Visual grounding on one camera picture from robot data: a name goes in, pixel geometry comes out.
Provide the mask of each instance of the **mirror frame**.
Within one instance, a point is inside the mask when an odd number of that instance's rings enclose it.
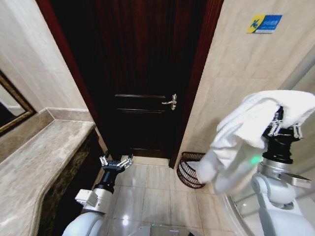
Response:
[[[30,118],[36,113],[35,109],[30,103],[21,95],[21,93],[15,88],[15,86],[8,80],[6,75],[0,70],[0,85],[21,105],[24,112],[16,117],[14,120],[0,127],[0,136],[7,133],[18,124]]]

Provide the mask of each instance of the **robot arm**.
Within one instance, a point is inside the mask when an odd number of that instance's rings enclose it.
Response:
[[[311,224],[303,217],[293,188],[311,187],[311,180],[291,174],[290,146],[302,139],[299,124],[281,128],[283,109],[264,132],[268,150],[263,154],[252,187],[260,205],[259,218],[266,236],[315,236]]]
[[[124,161],[108,161],[109,152],[100,157],[104,175],[94,190],[81,189],[75,200],[89,212],[79,215],[63,232],[63,236],[97,236],[101,231],[104,215],[108,212],[119,173],[132,165],[132,154]]]

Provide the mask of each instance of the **wire basket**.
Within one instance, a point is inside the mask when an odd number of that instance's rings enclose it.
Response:
[[[190,161],[199,161],[204,155],[205,153],[198,152],[184,151],[182,153],[182,158],[176,172],[181,182],[190,188],[202,188],[205,186],[205,184],[198,181],[196,170],[187,163]]]

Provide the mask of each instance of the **countertop edge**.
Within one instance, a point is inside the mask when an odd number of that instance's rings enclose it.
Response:
[[[85,141],[86,137],[90,134],[90,132],[95,128],[95,124],[93,122],[90,121],[83,121],[83,122],[88,122],[91,123],[91,127],[87,130],[85,136],[82,138],[82,140],[78,143],[78,145],[76,146],[76,148],[72,149],[71,152],[69,153],[69,155],[67,156],[67,158],[65,159],[65,161],[62,163],[61,167],[58,169],[57,172],[55,172],[51,178],[47,181],[47,183],[45,184],[45,186],[43,186],[43,188],[41,189],[41,192],[39,193],[39,195],[36,198],[35,201],[35,205],[33,208],[33,212],[32,212],[32,219],[31,219],[31,225],[29,228],[29,236],[33,236],[33,235],[37,235],[37,231],[39,228],[39,222],[40,222],[40,216],[41,216],[41,209],[42,209],[42,202],[44,200],[44,197],[46,195],[46,193],[48,192],[50,186],[54,183],[54,181],[58,178],[58,176],[60,175],[60,173],[63,171],[63,169],[66,167],[66,165],[69,163],[69,161],[71,160],[70,157],[72,157],[75,152],[79,149],[79,147],[81,146],[81,144]]]

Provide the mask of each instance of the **sign sticker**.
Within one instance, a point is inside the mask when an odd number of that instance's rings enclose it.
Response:
[[[282,15],[254,15],[247,33],[273,33]]]

